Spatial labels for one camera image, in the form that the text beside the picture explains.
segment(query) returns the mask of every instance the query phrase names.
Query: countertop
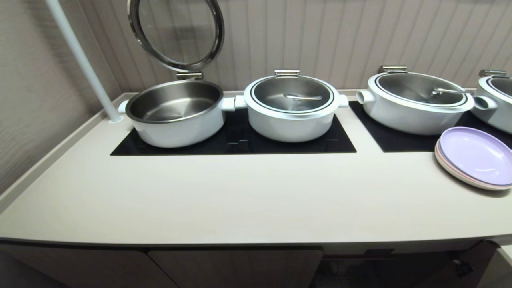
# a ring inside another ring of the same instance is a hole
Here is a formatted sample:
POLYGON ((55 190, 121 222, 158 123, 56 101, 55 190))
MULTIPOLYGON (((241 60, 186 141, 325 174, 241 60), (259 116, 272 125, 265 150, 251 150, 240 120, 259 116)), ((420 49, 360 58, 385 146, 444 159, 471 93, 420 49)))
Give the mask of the countertop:
POLYGON ((0 238, 180 245, 512 234, 510 191, 465 185, 431 152, 383 153, 351 109, 336 115, 357 153, 112 157, 130 120, 91 122, 19 195, 3 195, 12 203, 0 238))

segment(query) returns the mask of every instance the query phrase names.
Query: cabinet door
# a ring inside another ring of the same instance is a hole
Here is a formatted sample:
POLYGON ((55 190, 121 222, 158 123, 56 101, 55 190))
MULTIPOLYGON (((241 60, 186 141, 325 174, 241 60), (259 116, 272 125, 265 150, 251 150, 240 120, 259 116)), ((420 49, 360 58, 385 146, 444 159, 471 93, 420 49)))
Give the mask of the cabinet door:
POLYGON ((0 250, 0 287, 4 288, 68 288, 0 250))
POLYGON ((307 288, 320 250, 150 251, 180 288, 307 288))
POLYGON ((139 251, 17 245, 6 245, 4 250, 70 288, 178 288, 146 254, 139 251))
POLYGON ((446 265, 415 288, 512 287, 512 259, 497 244, 480 243, 457 259, 458 261, 446 265))

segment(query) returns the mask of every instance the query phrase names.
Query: lavender plate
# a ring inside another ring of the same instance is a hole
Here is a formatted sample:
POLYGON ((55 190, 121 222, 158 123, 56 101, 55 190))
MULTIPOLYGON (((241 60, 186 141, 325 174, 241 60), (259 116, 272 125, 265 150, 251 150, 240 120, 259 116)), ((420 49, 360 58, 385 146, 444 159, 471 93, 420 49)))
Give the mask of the lavender plate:
POLYGON ((512 151, 483 131, 453 127, 439 139, 443 155, 457 169, 493 185, 512 184, 512 151))

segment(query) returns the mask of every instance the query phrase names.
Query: paneled wall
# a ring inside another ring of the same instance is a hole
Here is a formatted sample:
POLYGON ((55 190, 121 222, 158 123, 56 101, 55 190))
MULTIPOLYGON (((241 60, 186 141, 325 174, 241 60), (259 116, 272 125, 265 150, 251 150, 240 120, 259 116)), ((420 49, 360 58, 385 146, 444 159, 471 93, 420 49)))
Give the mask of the paneled wall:
MULTIPOLYGON (((109 96, 119 96, 78 0, 61 3, 109 96)), ((0 1, 0 65, 1 194, 101 105, 45 1, 0 1)))
MULTIPOLYGON (((480 69, 512 72, 510 0, 218 2, 226 24, 224 48, 203 72, 225 90, 243 90, 276 68, 300 68, 347 89, 365 87, 382 64, 406 64, 465 87, 476 86, 480 69)), ((174 72, 136 42, 126 0, 81 3, 123 91, 174 79, 174 72)), ((209 45, 205 38, 211 34, 204 31, 206 25, 211 31, 211 20, 202 0, 142 0, 142 5, 149 34, 159 33, 156 45, 166 53, 181 49, 184 57, 193 57, 209 45)))

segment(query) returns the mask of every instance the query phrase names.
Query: white pot handle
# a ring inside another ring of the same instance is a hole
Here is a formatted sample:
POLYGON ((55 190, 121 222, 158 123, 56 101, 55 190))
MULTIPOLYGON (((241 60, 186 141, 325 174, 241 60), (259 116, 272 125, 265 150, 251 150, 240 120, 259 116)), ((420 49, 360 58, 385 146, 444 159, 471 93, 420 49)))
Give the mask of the white pot handle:
POLYGON ((247 103, 245 102, 243 95, 237 95, 234 98, 234 107, 235 109, 247 109, 247 103))
POLYGON ((368 102, 375 102, 375 95, 368 90, 359 90, 356 92, 355 97, 357 102, 364 104, 368 102))
POLYGON ((128 104, 128 100, 125 100, 125 101, 121 102, 121 104, 117 108, 117 111, 119 113, 126 113, 126 104, 128 104))
POLYGON ((224 97, 221 104, 222 111, 234 111, 234 97, 224 97))
POLYGON ((347 96, 344 95, 344 94, 340 94, 339 97, 340 97, 341 100, 339 101, 338 108, 346 108, 346 107, 348 107, 349 106, 349 101, 347 99, 347 96))
POLYGON ((473 99, 475 100, 475 108, 478 110, 496 110, 498 108, 496 101, 489 97, 473 96, 473 99))

